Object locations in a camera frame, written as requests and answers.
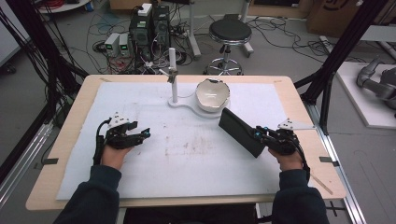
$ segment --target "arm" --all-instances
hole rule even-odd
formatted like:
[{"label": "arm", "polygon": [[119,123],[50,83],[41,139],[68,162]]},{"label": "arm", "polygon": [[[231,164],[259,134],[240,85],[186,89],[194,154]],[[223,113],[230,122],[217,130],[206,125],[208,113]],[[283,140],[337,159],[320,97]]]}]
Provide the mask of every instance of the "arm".
[{"label": "arm", "polygon": [[111,223],[117,218],[121,179],[119,169],[131,150],[105,146],[102,164],[91,168],[91,177],[81,183],[54,223]]},{"label": "arm", "polygon": [[280,191],[276,193],[273,204],[273,223],[329,223],[319,191],[308,187],[298,153],[281,156],[271,149],[270,153],[277,158],[282,170],[279,174]]}]

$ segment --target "metal stool base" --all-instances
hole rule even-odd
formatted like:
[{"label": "metal stool base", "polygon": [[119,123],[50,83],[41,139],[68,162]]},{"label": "metal stool base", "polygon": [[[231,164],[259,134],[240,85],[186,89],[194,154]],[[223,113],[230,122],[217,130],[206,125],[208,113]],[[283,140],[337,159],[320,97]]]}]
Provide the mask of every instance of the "metal stool base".
[{"label": "metal stool base", "polygon": [[205,69],[204,74],[206,75],[243,75],[242,66],[235,60],[228,59],[228,62],[224,61],[224,58],[218,58],[213,60]]}]

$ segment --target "desk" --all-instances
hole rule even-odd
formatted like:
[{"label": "desk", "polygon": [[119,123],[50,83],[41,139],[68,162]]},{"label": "desk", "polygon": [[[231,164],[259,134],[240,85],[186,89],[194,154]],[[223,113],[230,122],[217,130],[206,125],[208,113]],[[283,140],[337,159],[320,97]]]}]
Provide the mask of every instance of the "desk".
[{"label": "desk", "polygon": [[[178,82],[198,83],[208,76],[178,76]],[[78,97],[54,143],[49,158],[59,158],[55,165],[45,165],[37,179],[32,193],[26,203],[29,210],[63,209],[66,201],[56,201],[58,189],[62,184],[64,169],[74,144],[77,142],[79,131],[91,108],[97,90],[101,83],[113,82],[166,82],[164,76],[89,76],[85,79]],[[274,84],[276,92],[290,119],[311,124],[298,92],[288,77],[221,77],[228,83],[269,83]],[[345,189],[335,172],[332,163],[320,162],[319,157],[328,157],[315,130],[296,131],[305,151],[308,164],[311,167],[313,184],[324,199],[342,199],[346,196]],[[183,204],[214,204],[214,203],[265,203],[274,199],[271,195],[233,195],[212,197],[179,197],[152,199],[125,199],[120,201],[121,207],[128,206],[160,206]]]}]

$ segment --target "white paper sheet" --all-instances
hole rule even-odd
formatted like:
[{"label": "white paper sheet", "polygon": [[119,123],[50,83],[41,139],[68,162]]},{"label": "white paper sheet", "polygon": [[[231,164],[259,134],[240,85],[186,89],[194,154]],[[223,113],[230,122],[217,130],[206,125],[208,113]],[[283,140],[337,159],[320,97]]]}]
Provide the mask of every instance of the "white paper sheet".
[{"label": "white paper sheet", "polygon": [[[287,117],[272,84],[228,83],[229,108],[247,124],[276,129]],[[178,95],[196,84],[178,83]],[[255,159],[219,127],[188,108],[171,108],[168,83],[103,83],[71,153],[57,200],[68,200],[87,181],[99,124],[116,111],[151,137],[128,153],[119,185],[121,198],[199,197],[276,193],[279,165],[267,150]]]}]

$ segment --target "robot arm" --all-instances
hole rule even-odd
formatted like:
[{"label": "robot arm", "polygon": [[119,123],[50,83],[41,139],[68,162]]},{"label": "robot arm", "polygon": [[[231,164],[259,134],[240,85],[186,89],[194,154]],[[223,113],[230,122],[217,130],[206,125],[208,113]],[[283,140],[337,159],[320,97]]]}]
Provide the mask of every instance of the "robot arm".
[{"label": "robot arm", "polygon": [[358,74],[356,84],[361,88],[372,91],[379,99],[389,101],[396,96],[395,86],[392,85],[392,83],[396,83],[396,70],[384,71],[379,83],[372,81],[371,76],[375,73],[375,69],[380,63],[382,62],[376,57],[367,66],[363,67]]}]

